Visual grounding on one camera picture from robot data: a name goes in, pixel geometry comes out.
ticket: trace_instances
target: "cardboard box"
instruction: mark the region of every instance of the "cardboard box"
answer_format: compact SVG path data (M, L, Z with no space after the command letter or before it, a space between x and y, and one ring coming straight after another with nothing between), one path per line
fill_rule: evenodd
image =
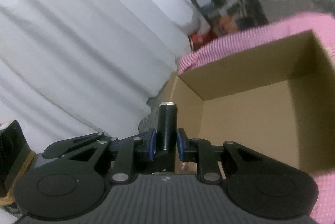
M163 99L188 138L232 140L308 173L335 166L334 67L311 31L173 75Z

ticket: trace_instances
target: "black tube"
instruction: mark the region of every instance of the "black tube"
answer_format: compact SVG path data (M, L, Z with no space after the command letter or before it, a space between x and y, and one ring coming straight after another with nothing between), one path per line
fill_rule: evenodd
M156 152L174 152L177 141L177 105L163 102L158 109Z

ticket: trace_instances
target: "curtain fold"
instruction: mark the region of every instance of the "curtain fold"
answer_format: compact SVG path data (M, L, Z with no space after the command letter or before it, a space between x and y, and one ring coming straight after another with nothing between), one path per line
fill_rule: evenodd
M188 50L151 0L0 0L0 25L0 122L17 119L37 152L136 134Z

